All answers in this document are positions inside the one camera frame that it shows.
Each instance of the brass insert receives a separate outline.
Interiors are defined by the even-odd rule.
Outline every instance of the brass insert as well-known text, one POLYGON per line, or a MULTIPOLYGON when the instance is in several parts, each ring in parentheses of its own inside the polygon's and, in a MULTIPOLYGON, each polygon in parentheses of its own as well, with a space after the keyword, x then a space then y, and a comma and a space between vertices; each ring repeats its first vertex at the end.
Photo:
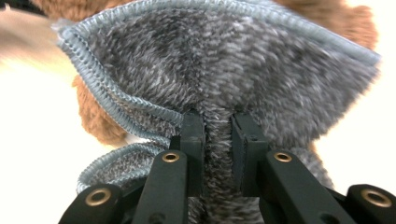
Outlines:
POLYGON ((92 191, 87 198, 85 199, 85 203, 89 206, 98 206, 101 205, 110 199, 111 191, 106 188, 95 189, 92 191))
POLYGON ((163 161, 166 162, 174 162, 174 161, 178 161, 178 159, 180 159, 180 156, 173 152, 169 152, 163 155, 163 161))
POLYGON ((291 156, 289 154, 283 153, 283 152, 277 152, 274 155, 275 159, 278 161, 283 161, 283 162, 289 162, 291 161, 291 156))
POLYGON ((369 203, 379 207, 391 207, 392 201, 386 195, 373 189, 364 189, 361 196, 369 203))

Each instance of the white surface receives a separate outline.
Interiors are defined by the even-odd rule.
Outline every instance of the white surface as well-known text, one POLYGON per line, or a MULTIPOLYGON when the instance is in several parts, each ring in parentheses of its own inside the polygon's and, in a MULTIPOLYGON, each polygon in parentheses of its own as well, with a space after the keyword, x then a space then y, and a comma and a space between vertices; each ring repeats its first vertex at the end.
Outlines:
MULTIPOLYGON (((382 77, 317 142, 341 193, 370 183, 396 194, 396 20, 386 2, 365 1, 381 33, 382 77)), ((55 41, 50 21, 0 12, 0 223, 57 223, 76 197, 80 172, 112 148, 81 128, 76 71, 55 41)))

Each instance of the brown plush toy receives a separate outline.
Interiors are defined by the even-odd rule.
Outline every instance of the brown plush toy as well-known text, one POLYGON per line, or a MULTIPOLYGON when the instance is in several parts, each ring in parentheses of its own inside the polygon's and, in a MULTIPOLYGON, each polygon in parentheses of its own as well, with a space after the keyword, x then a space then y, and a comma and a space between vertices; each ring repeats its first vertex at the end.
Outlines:
MULTIPOLYGON (((368 49, 373 49, 377 32, 368 7, 349 7, 344 0, 274 0, 309 20, 354 41, 368 49)), ((119 6, 131 0, 32 0, 49 17, 81 21, 106 8, 119 6)), ((76 76, 73 86, 77 88, 79 114, 84 129, 107 145, 119 144, 127 134, 97 104, 80 76, 76 76)))

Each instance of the black plastic part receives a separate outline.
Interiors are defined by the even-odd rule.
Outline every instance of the black plastic part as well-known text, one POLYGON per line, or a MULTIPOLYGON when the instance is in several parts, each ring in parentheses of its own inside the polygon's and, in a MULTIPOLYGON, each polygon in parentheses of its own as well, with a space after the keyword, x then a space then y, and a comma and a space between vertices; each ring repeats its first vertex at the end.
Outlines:
POLYGON ((169 144, 170 150, 180 150, 180 136, 172 136, 169 144))
POLYGON ((132 186, 124 190, 122 193, 122 207, 125 211, 121 224, 130 224, 134 219, 137 203, 140 200, 143 187, 145 187, 146 178, 136 180, 132 186))
POLYGON ((265 220, 265 224, 288 223, 286 216, 279 204, 271 203, 266 200, 260 200, 259 207, 262 217, 265 220))
POLYGON ((396 198, 371 185, 354 185, 348 189, 345 209, 358 223, 396 223, 396 198))
POLYGON ((287 223, 356 223, 300 160, 288 151, 268 152, 265 160, 260 162, 257 180, 262 189, 260 203, 277 203, 287 223))
POLYGON ((29 0, 3 0, 0 1, 0 8, 5 7, 6 4, 8 4, 11 8, 35 13, 38 15, 44 15, 44 12, 35 5, 33 5, 29 0))
POLYGON ((101 184, 89 187, 82 191, 70 204, 59 224, 120 223, 123 216, 121 197, 121 189, 115 185, 101 184))
POLYGON ((346 201, 346 196, 338 193, 337 191, 333 190, 333 189, 328 189, 326 188, 327 191, 329 191, 329 193, 334 197, 334 199, 344 207, 345 201, 346 201))
POLYGON ((133 224, 184 224, 187 212, 187 156, 181 151, 166 150, 154 158, 133 224), (163 159, 172 154, 176 156, 171 158, 178 159, 163 159))
POLYGON ((204 191, 205 126, 204 120, 194 110, 184 114, 180 150, 188 158, 187 195, 199 197, 204 191))
POLYGON ((250 115, 232 116, 233 177, 244 197, 259 197, 257 164, 269 151, 268 141, 250 115))

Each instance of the plush fabric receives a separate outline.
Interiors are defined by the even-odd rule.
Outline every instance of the plush fabric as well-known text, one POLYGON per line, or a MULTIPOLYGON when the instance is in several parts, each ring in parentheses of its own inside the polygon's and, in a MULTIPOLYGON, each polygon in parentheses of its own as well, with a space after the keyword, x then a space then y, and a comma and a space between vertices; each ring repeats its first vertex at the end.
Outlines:
MULTIPOLYGON (((120 6, 131 0, 32 0, 51 18, 81 21, 106 8, 120 6)), ((344 0, 275 0, 309 20, 342 35, 368 49, 375 47, 377 32, 368 7, 349 7, 344 0)), ((79 114, 84 129, 98 141, 118 145, 127 132, 97 104, 80 76, 73 86, 77 88, 79 114)))
MULTIPOLYGON (((262 222, 258 200, 241 197, 233 186, 235 112, 249 113, 272 149, 293 151, 331 187, 305 148, 366 90, 379 60, 269 1, 136 2, 67 27, 60 37, 99 105, 128 133, 150 139, 157 149, 149 150, 167 148, 184 112, 194 108, 203 116, 208 196, 189 200, 190 223, 262 222)), ((133 153, 99 160, 103 165, 89 168, 79 185, 108 182, 109 173, 117 179, 125 165, 140 174, 129 181, 147 174, 134 165, 141 161, 134 150, 141 149, 127 148, 133 153)))

